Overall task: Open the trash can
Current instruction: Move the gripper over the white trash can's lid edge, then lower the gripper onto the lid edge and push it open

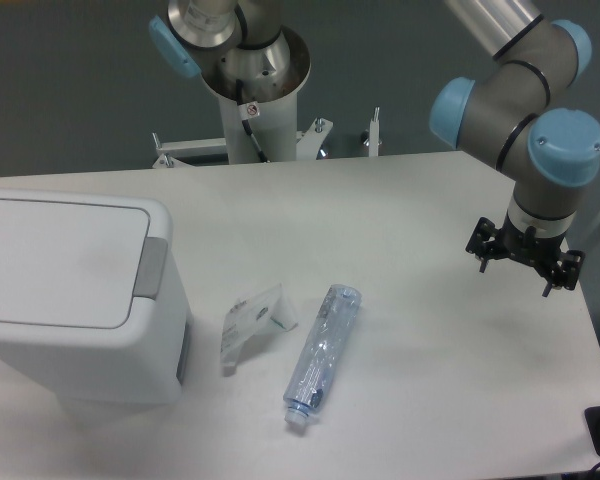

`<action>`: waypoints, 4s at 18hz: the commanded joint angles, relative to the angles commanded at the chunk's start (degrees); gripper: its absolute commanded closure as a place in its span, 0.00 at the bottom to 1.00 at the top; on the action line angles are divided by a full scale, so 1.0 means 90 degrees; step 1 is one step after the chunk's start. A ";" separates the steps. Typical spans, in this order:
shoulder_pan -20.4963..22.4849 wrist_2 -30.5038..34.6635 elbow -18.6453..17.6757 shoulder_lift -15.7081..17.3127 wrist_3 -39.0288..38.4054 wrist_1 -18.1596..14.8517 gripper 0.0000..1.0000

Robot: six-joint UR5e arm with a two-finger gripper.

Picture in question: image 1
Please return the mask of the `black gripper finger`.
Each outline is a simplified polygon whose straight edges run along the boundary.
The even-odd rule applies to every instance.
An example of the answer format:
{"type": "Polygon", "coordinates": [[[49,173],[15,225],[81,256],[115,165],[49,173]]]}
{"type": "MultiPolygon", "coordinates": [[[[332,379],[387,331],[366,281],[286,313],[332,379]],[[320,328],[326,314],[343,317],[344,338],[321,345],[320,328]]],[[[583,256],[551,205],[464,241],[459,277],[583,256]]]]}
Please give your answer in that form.
{"type": "Polygon", "coordinates": [[[467,242],[465,250],[479,261],[480,273],[486,271],[489,261],[497,255],[495,243],[497,234],[498,229],[495,224],[486,217],[481,217],[467,242]]]}
{"type": "Polygon", "coordinates": [[[560,251],[555,259],[541,263],[541,275],[546,280],[542,296],[548,297],[552,290],[573,291],[578,283],[586,254],[581,250],[560,251]]]}

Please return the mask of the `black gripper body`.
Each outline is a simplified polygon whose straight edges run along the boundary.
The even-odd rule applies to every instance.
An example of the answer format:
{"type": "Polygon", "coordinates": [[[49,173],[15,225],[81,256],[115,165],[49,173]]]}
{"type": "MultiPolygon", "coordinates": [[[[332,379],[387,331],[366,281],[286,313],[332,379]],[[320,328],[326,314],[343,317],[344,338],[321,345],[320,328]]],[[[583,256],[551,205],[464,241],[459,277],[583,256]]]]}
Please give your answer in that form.
{"type": "Polygon", "coordinates": [[[553,267],[558,263],[565,234],[539,238],[533,227],[518,230],[511,223],[504,223],[491,242],[493,260],[509,259],[530,267],[553,267]]]}

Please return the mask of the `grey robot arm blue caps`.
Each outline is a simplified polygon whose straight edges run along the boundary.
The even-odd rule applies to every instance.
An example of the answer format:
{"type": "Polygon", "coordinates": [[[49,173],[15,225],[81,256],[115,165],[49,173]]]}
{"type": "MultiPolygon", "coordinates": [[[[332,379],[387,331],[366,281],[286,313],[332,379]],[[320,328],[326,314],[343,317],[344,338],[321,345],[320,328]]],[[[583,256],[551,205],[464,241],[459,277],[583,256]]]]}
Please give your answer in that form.
{"type": "Polygon", "coordinates": [[[429,128],[514,182],[502,225],[480,218],[466,250],[482,268],[503,259],[532,268],[546,293],[574,290],[585,254],[562,244],[600,168],[600,123],[553,103],[586,70],[591,40],[571,21],[546,20],[531,1],[447,6],[497,69],[483,82],[451,80],[431,107],[429,128]]]}

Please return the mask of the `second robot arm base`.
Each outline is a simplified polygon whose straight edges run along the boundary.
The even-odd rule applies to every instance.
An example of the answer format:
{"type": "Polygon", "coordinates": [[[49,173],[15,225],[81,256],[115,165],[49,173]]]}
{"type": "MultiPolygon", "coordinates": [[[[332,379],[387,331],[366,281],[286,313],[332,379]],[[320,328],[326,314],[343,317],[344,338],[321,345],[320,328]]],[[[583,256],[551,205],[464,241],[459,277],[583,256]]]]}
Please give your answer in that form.
{"type": "Polygon", "coordinates": [[[281,31],[280,1],[170,1],[166,15],[148,25],[159,54],[187,79],[211,70],[233,49],[273,45],[281,31]]]}

